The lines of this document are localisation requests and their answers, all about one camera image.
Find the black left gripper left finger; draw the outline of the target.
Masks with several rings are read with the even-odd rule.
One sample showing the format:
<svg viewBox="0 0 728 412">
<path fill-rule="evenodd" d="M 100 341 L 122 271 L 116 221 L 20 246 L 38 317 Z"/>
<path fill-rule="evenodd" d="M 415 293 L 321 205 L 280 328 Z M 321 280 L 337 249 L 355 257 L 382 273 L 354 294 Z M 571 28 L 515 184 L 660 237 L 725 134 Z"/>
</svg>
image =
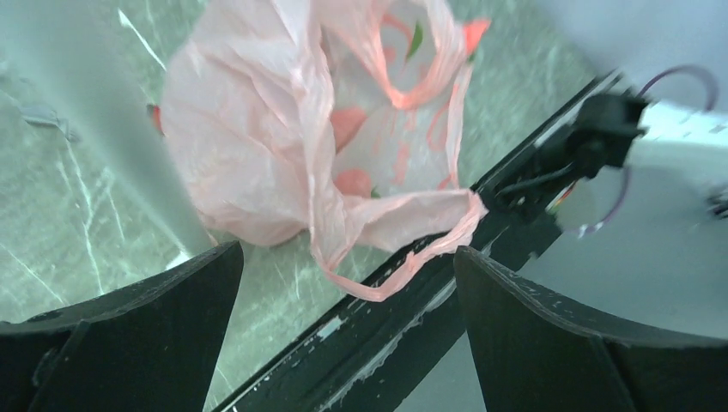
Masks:
<svg viewBox="0 0 728 412">
<path fill-rule="evenodd" d="M 4 411 L 200 411 L 240 287 L 227 242 L 170 270 L 1 324 Z"/>
</svg>

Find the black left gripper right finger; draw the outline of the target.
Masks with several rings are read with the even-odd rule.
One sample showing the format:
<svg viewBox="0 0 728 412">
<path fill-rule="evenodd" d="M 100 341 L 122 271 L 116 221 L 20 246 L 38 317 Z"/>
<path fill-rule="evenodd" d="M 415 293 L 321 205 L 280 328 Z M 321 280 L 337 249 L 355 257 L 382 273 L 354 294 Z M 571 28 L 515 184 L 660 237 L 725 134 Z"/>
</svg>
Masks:
<svg viewBox="0 0 728 412">
<path fill-rule="evenodd" d="M 468 246 L 453 265 L 487 410 L 726 410 L 726 340 L 599 311 Z"/>
</svg>

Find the pink plastic bag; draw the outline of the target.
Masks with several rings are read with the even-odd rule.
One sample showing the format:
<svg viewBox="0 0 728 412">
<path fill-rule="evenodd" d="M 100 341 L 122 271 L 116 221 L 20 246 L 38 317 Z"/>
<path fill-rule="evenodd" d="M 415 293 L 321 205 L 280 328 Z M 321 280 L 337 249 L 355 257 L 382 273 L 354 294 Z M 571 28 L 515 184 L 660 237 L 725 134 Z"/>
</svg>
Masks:
<svg viewBox="0 0 728 412">
<path fill-rule="evenodd" d="M 447 1 L 211 1 L 167 66 L 159 124 L 203 224 L 301 232 L 342 291 L 380 302 L 468 245 L 464 99 L 489 21 Z"/>
</svg>

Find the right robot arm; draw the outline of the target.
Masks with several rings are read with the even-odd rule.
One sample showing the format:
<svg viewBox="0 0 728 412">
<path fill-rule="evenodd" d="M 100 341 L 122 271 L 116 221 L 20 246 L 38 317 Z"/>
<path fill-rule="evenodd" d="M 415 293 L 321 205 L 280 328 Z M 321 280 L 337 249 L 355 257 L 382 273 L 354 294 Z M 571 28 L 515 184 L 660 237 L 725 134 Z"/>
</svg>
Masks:
<svg viewBox="0 0 728 412">
<path fill-rule="evenodd" d="M 656 168 L 697 184 L 711 214 L 727 216 L 727 114 L 669 101 L 600 93 L 588 97 L 572 121 L 537 142 L 525 162 L 494 187 L 494 203 L 529 221 L 557 194 L 605 168 Z"/>
</svg>

